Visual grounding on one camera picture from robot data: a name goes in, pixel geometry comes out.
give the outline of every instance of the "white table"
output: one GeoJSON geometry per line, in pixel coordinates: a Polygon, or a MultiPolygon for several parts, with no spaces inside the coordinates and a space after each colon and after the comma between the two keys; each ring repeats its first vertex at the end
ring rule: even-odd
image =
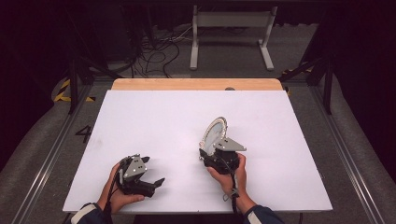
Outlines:
{"type": "Polygon", "coordinates": [[[247,191],[256,203],[275,211],[332,210],[284,91],[108,91],[64,211],[96,202],[111,167],[140,153],[150,157],[141,180],[165,181],[122,213],[231,213],[198,160],[198,143],[219,116],[227,119],[227,136],[247,147],[247,191]]]}

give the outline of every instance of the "gray floor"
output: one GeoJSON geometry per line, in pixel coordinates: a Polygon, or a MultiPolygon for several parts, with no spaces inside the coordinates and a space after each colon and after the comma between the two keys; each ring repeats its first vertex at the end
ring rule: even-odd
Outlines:
{"type": "MultiPolygon", "coordinates": [[[[186,28],[188,26],[179,27],[180,30],[186,28]]],[[[220,29],[201,31],[198,70],[189,69],[191,41],[186,39],[177,43],[179,55],[166,66],[166,71],[172,77],[279,77],[282,71],[298,65],[315,30],[315,25],[275,27],[268,44],[275,66],[273,72],[265,69],[257,45],[262,32],[257,29],[247,29],[240,34],[220,29]]],[[[170,60],[177,55],[177,48],[172,45],[162,52],[170,60]]],[[[160,61],[161,57],[157,54],[151,59],[160,61]]],[[[143,60],[140,62],[143,67],[146,66],[143,60]]],[[[148,68],[162,71],[162,66],[163,63],[150,63],[148,68]]],[[[135,76],[139,77],[141,68],[139,65],[136,68],[135,76]]],[[[131,70],[122,74],[125,77],[132,75],[131,70]]],[[[162,72],[148,74],[150,77],[164,77],[162,72]]],[[[336,78],[332,88],[331,116],[323,113],[318,103],[322,84],[307,87],[303,78],[304,75],[297,76],[284,86],[290,88],[291,104],[323,175],[323,183],[333,206],[330,212],[304,213],[303,223],[396,223],[396,186],[353,117],[336,78]],[[345,155],[350,156],[352,162],[347,162],[345,155]]],[[[54,89],[54,95],[62,83],[54,89]]],[[[64,199],[86,146],[84,136],[75,133],[86,125],[94,126],[106,90],[110,87],[111,80],[98,76],[93,86],[88,89],[81,87],[89,96],[96,97],[95,102],[85,102],[73,117],[67,114],[69,103],[57,102],[26,134],[0,174],[0,223],[12,223],[14,217],[21,223],[64,221],[64,199]],[[65,138],[61,139],[62,144],[55,146],[54,143],[60,141],[59,133],[64,132],[65,122],[71,118],[72,125],[65,132],[65,138]],[[56,148],[58,154],[51,154],[56,148]],[[46,163],[52,164],[45,170],[47,175],[37,175],[46,163]],[[42,189],[32,194],[29,190],[35,180],[43,180],[39,185],[42,189]],[[35,197],[30,206],[23,206],[19,212],[20,207],[28,202],[24,202],[26,195],[35,197]]],[[[286,223],[299,221],[297,213],[278,214],[286,223]]],[[[133,216],[114,216],[114,223],[133,223],[133,220],[133,216]]]]}

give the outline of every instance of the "hand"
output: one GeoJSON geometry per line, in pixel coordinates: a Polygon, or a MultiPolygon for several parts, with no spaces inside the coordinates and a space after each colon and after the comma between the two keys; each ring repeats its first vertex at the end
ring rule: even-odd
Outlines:
{"type": "MultiPolygon", "coordinates": [[[[105,209],[106,202],[107,202],[107,195],[108,195],[108,192],[110,191],[111,183],[113,181],[114,175],[116,175],[116,172],[117,172],[117,169],[119,168],[119,166],[120,166],[120,164],[117,163],[111,170],[110,176],[108,177],[108,180],[107,180],[105,186],[103,187],[102,194],[99,198],[99,201],[97,202],[97,204],[102,209],[102,211],[104,211],[104,209],[105,209]]],[[[126,204],[137,203],[137,202],[145,200],[145,196],[140,195],[140,194],[130,194],[130,195],[123,194],[122,191],[120,191],[118,189],[116,183],[114,183],[113,192],[114,193],[110,199],[112,214],[115,214],[118,211],[120,211],[120,209],[126,204]]]]}
{"type": "MultiPolygon", "coordinates": [[[[248,209],[256,205],[248,196],[247,193],[247,172],[245,170],[246,157],[240,153],[238,154],[239,166],[235,170],[235,181],[237,181],[239,197],[236,198],[236,206],[245,214],[248,209]]],[[[233,192],[233,180],[231,175],[221,175],[213,167],[207,167],[207,171],[214,179],[219,181],[222,190],[225,194],[231,197],[233,192]]]]}

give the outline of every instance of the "dark sleeve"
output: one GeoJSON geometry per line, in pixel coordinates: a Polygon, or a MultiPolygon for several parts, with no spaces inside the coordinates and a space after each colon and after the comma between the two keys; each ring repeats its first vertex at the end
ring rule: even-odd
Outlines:
{"type": "Polygon", "coordinates": [[[107,224],[102,209],[96,203],[87,203],[67,224],[107,224]]]}
{"type": "Polygon", "coordinates": [[[284,222],[270,208],[255,205],[244,214],[244,224],[250,223],[283,224],[284,222]]]}

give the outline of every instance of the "black cable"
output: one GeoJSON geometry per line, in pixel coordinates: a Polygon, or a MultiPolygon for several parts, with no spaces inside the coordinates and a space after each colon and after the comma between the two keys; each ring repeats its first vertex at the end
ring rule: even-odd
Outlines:
{"type": "Polygon", "coordinates": [[[144,75],[144,76],[146,76],[146,77],[148,77],[146,74],[145,74],[145,72],[143,71],[143,66],[142,66],[142,64],[140,63],[140,60],[137,60],[137,63],[140,65],[140,68],[142,69],[142,75],[144,75]]]}
{"type": "Polygon", "coordinates": [[[165,61],[165,59],[166,59],[166,55],[165,55],[164,53],[162,53],[162,52],[155,52],[155,53],[151,54],[151,55],[148,57],[147,60],[146,60],[146,59],[143,59],[143,61],[146,62],[146,69],[145,69],[145,72],[144,72],[144,73],[146,74],[146,76],[147,76],[147,73],[161,72],[161,70],[157,70],[157,69],[149,70],[149,63],[162,63],[162,62],[165,61]],[[152,58],[154,55],[157,55],[157,54],[162,55],[163,58],[162,58],[161,60],[159,60],[159,61],[152,61],[151,58],[152,58]]]}
{"type": "Polygon", "coordinates": [[[233,214],[241,221],[243,222],[244,219],[242,219],[239,215],[238,215],[238,211],[236,210],[236,198],[239,197],[238,191],[236,188],[236,180],[235,180],[235,171],[231,169],[231,167],[227,164],[227,162],[222,158],[222,157],[218,157],[223,163],[224,165],[227,167],[228,172],[231,175],[231,180],[233,181],[233,194],[231,195],[231,204],[233,207],[233,214]]]}
{"type": "Polygon", "coordinates": [[[141,77],[148,77],[148,76],[146,76],[145,74],[140,73],[139,69],[136,68],[136,63],[134,63],[134,69],[135,69],[135,71],[136,71],[137,73],[139,73],[139,75],[140,75],[141,77]]]}
{"type": "Polygon", "coordinates": [[[303,213],[300,213],[300,220],[298,221],[298,224],[303,224],[303,213]]]}
{"type": "Polygon", "coordinates": [[[111,199],[111,196],[113,195],[113,193],[116,192],[116,190],[113,191],[113,188],[114,188],[114,184],[116,183],[116,178],[117,178],[119,172],[120,172],[120,166],[119,166],[119,168],[117,168],[117,171],[114,174],[113,180],[111,181],[110,190],[108,191],[108,194],[107,194],[107,201],[106,201],[105,209],[103,211],[105,214],[106,223],[108,223],[108,224],[113,224],[113,219],[111,218],[111,201],[110,201],[110,199],[111,199]]]}
{"type": "Polygon", "coordinates": [[[62,222],[62,224],[65,224],[67,220],[69,220],[71,213],[67,213],[66,217],[64,218],[64,221],[62,222]]]}
{"type": "Polygon", "coordinates": [[[167,63],[165,63],[165,64],[163,65],[163,73],[164,73],[167,77],[171,77],[171,76],[170,76],[169,74],[167,74],[166,71],[165,71],[166,65],[168,65],[169,63],[171,63],[174,59],[176,59],[177,56],[178,56],[178,54],[180,53],[180,49],[178,48],[178,45],[175,44],[174,42],[171,42],[171,43],[177,48],[177,55],[176,55],[171,61],[169,61],[169,62],[167,62],[167,63]]]}

